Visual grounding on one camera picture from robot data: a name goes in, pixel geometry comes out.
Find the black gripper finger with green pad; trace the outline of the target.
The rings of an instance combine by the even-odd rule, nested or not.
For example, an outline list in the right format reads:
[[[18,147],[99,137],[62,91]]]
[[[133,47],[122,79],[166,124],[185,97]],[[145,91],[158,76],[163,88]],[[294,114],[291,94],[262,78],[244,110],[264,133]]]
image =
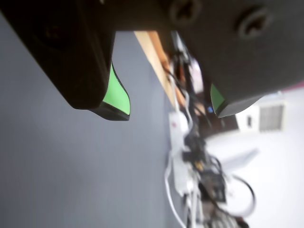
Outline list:
[[[212,82],[218,117],[304,79],[301,0],[170,0],[168,16]]]
[[[74,109],[130,118],[130,98],[112,62],[115,32],[98,0],[3,0],[0,9],[29,53]]]

